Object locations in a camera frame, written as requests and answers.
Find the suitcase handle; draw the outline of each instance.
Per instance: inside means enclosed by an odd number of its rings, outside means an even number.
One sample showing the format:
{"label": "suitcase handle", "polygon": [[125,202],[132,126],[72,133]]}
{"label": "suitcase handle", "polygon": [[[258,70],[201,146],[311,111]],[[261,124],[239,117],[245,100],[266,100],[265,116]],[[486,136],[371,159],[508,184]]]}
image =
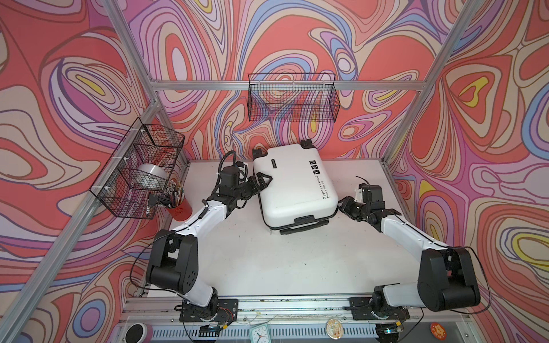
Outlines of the suitcase handle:
{"label": "suitcase handle", "polygon": [[297,229],[283,229],[283,230],[280,230],[280,234],[281,235],[289,235],[290,233],[303,232],[303,231],[307,231],[307,230],[310,230],[310,229],[321,227],[321,226],[324,226],[324,225],[327,225],[327,224],[328,224],[327,219],[326,220],[321,220],[317,223],[307,225],[307,226],[302,226],[302,227],[297,228]]}

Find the round speaker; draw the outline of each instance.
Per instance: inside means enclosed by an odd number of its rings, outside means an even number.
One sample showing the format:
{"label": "round speaker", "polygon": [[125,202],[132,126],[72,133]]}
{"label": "round speaker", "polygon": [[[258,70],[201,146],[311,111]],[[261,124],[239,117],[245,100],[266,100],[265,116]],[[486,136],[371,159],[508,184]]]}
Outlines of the round speaker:
{"label": "round speaker", "polygon": [[126,331],[124,335],[125,343],[149,343],[153,337],[153,327],[143,323],[137,323]]}

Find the orange round badge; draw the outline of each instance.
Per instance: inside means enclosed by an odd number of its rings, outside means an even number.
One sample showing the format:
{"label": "orange round badge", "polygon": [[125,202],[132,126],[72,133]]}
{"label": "orange round badge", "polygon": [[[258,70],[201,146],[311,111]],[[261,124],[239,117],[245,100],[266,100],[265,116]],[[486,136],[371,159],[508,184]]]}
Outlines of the orange round badge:
{"label": "orange round badge", "polygon": [[446,339],[446,330],[439,323],[431,323],[431,333],[441,341]]}

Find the psychedelic wall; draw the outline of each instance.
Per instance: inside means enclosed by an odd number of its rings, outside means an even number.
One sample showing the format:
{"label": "psychedelic wall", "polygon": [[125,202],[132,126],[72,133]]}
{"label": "psychedelic wall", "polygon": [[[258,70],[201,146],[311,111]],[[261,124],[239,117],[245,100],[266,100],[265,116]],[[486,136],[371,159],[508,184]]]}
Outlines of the psychedelic wall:
{"label": "psychedelic wall", "polygon": [[[0,0],[0,316],[147,105],[97,1]],[[105,341],[165,218],[101,207],[18,342]]]}
{"label": "psychedelic wall", "polygon": [[[325,72],[337,80],[423,80],[456,1],[134,0],[124,15],[152,78],[247,80],[251,72]],[[415,92],[341,91],[335,123],[250,122],[247,92],[159,97],[193,159],[311,138],[323,158],[379,158]]]}
{"label": "psychedelic wall", "polygon": [[390,168],[416,224],[469,245],[487,342],[549,342],[549,4],[488,0]]}

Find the robotic arm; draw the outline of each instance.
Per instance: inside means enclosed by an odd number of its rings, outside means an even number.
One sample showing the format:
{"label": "robotic arm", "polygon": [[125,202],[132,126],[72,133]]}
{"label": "robotic arm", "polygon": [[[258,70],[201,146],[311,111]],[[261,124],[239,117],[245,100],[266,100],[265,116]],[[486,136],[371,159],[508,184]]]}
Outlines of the robotic arm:
{"label": "robotic arm", "polygon": [[403,219],[398,211],[386,209],[378,185],[362,183],[356,198],[341,201],[340,210],[356,221],[366,221],[393,238],[418,262],[417,283],[377,286],[372,310],[391,307],[426,307],[431,311],[476,306],[480,293],[473,263],[465,248],[438,241]]}
{"label": "robotic arm", "polygon": [[[223,162],[231,154],[234,155],[232,165],[221,170]],[[234,209],[244,207],[245,203],[242,207],[237,206],[238,200],[248,201],[265,189],[272,179],[257,173],[257,178],[250,176],[246,181],[247,176],[248,166],[241,161],[236,162],[236,153],[230,151],[219,164],[216,185],[211,195],[202,200],[202,210],[173,230],[160,230],[155,236],[145,274],[147,282],[176,291],[194,305],[195,313],[204,320],[215,316],[219,306],[215,288],[198,276],[198,241]]]}

